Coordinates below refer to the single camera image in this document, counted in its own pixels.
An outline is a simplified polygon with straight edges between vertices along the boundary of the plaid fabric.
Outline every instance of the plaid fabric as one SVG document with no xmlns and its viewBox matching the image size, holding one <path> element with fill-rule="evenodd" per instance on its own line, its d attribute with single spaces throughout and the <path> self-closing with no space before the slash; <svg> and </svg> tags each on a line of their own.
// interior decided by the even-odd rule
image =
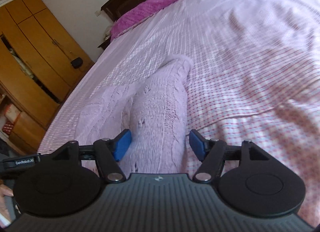
<svg viewBox="0 0 320 232">
<path fill-rule="evenodd" d="M 316 226 L 320 223 L 319 4 L 320 0 L 171 4 L 110 44 L 57 114 L 39 151 L 52 152 L 75 139 L 80 111 L 98 90 L 142 80 L 167 55 L 183 54 L 195 64 L 186 85 L 186 135 L 195 128 L 231 145 L 251 138 L 304 180 L 307 195 L 299 214 Z M 200 163 L 186 140 L 186 171 L 192 175 Z"/>
</svg>

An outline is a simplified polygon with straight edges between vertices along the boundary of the screw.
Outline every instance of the screw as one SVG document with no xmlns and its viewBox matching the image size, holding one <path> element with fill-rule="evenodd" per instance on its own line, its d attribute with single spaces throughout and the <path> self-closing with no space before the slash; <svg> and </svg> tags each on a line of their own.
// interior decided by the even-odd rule
<svg viewBox="0 0 320 232">
<path fill-rule="evenodd" d="M 108 179 L 110 181 L 120 181 L 122 180 L 122 178 L 123 178 L 122 174 L 118 174 L 118 173 L 108 174 Z"/>
<path fill-rule="evenodd" d="M 198 173 L 196 174 L 196 179 L 200 181 L 207 181 L 211 179 L 211 175 L 207 173 Z"/>
</svg>

